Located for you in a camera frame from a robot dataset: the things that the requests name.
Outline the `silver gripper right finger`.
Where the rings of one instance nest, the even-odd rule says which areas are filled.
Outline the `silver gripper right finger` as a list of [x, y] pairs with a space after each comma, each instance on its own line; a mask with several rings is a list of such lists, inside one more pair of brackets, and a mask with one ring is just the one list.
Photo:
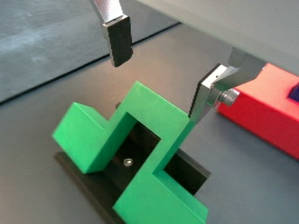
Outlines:
[[235, 89], [253, 81], [266, 66], [258, 57], [234, 48], [229, 66], [218, 64], [201, 79], [197, 87], [189, 117], [198, 123], [219, 102], [231, 106], [239, 97]]

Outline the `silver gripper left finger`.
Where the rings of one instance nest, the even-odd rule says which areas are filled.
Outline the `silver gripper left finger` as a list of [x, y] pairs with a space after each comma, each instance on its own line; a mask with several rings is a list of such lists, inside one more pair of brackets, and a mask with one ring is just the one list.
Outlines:
[[111, 63], [120, 67], [132, 57], [131, 18], [123, 12], [119, 0], [90, 0], [107, 40]]

